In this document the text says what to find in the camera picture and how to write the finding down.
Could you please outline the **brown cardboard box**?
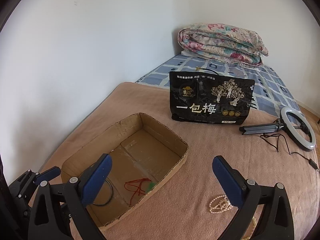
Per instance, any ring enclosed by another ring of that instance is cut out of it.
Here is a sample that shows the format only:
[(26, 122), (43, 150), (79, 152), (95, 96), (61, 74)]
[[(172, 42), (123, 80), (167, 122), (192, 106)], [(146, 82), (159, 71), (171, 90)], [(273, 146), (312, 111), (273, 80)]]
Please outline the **brown cardboard box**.
[(188, 144), (146, 113), (115, 123), (62, 165), (62, 181), (81, 176), (104, 153), (112, 168), (88, 212), (97, 226), (113, 226), (146, 202), (181, 168)]

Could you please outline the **black folded tripod stand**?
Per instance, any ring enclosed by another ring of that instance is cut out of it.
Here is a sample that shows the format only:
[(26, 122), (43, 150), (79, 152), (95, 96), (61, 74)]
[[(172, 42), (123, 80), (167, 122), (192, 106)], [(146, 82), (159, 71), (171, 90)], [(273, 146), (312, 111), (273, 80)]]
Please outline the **black folded tripod stand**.
[(270, 124), (242, 126), (239, 131), (242, 135), (274, 133), (282, 130), (285, 124), (276, 120)]

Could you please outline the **black snack bag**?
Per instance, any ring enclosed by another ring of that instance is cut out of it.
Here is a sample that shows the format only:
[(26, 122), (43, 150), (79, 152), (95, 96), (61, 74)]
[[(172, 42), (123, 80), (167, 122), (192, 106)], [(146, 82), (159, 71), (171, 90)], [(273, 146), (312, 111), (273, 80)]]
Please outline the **black snack bag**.
[(176, 121), (236, 124), (246, 120), (255, 81), (202, 72), (170, 72), (170, 111)]

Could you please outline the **folded floral quilt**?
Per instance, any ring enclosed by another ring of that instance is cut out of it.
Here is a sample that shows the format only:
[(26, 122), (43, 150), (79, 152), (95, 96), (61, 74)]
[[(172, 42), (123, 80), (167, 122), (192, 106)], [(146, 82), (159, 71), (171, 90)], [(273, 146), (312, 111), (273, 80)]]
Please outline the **folded floral quilt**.
[(262, 66), (269, 55), (258, 33), (222, 23), (191, 24), (178, 32), (177, 41), (185, 55), (247, 68)]

